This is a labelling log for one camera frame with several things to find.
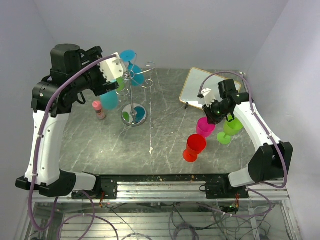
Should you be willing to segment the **pink plastic wine glass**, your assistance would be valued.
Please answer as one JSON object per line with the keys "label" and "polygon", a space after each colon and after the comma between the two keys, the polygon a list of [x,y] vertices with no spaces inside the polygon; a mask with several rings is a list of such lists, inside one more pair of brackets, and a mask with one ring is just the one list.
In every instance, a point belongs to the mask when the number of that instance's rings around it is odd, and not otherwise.
{"label": "pink plastic wine glass", "polygon": [[207,117],[201,117],[197,121],[196,133],[204,138],[209,137],[215,130],[216,125],[208,123]]}

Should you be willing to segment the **green plastic wine glass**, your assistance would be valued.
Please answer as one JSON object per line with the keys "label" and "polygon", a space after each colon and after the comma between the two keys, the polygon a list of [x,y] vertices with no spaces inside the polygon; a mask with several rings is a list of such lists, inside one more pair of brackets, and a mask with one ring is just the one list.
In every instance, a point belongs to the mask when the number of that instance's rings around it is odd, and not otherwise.
{"label": "green plastic wine glass", "polygon": [[125,88],[124,79],[123,79],[123,77],[121,76],[121,77],[117,78],[116,81],[117,81],[117,83],[118,83],[118,88],[117,88],[116,91],[117,91],[118,93],[120,93],[120,92],[123,91],[124,88]]}

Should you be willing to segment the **red plastic wine glass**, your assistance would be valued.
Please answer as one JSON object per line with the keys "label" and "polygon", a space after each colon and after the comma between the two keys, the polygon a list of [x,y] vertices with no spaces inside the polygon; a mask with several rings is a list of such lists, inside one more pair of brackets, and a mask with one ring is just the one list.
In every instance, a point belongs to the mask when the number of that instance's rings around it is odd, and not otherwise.
{"label": "red plastic wine glass", "polygon": [[192,134],[186,142],[186,149],[183,151],[183,158],[189,163],[193,163],[198,159],[198,155],[203,152],[207,146],[206,139],[199,134]]}

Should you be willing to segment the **blue plastic wine glass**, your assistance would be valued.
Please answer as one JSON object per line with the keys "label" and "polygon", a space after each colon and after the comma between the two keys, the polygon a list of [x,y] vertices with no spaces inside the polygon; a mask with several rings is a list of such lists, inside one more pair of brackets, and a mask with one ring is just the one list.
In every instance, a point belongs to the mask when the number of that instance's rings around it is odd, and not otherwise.
{"label": "blue plastic wine glass", "polygon": [[136,53],[131,49],[125,50],[120,54],[120,58],[125,63],[128,63],[128,79],[130,80],[131,85],[134,87],[141,86],[145,81],[140,67],[135,64],[136,56]]}

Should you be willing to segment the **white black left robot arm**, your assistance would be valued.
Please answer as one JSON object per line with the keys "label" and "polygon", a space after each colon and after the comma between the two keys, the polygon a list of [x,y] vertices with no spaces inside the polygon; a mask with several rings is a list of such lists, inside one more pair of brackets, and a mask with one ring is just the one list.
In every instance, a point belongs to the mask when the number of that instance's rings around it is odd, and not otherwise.
{"label": "white black left robot arm", "polygon": [[30,194],[53,198],[84,191],[96,199],[102,193],[100,176],[59,167],[62,139],[73,104],[85,90],[101,96],[118,88],[125,68],[118,53],[103,56],[95,46],[83,50],[58,44],[50,51],[51,69],[32,90],[33,140],[28,168],[15,185]]}

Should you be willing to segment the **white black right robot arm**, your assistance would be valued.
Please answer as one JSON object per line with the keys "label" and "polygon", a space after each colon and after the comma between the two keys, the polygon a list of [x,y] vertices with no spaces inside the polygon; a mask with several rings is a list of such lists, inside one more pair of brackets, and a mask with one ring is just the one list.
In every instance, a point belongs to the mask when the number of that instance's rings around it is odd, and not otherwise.
{"label": "white black right robot arm", "polygon": [[200,87],[198,98],[203,100],[202,109],[209,124],[218,124],[231,116],[230,122],[239,120],[248,133],[255,154],[241,170],[228,175],[228,181],[220,186],[221,194],[233,197],[238,187],[253,186],[282,179],[284,188],[288,181],[289,167],[293,154],[290,142],[277,137],[259,114],[252,96],[248,92],[238,92],[232,79],[218,83],[221,101],[218,101],[210,88]]}

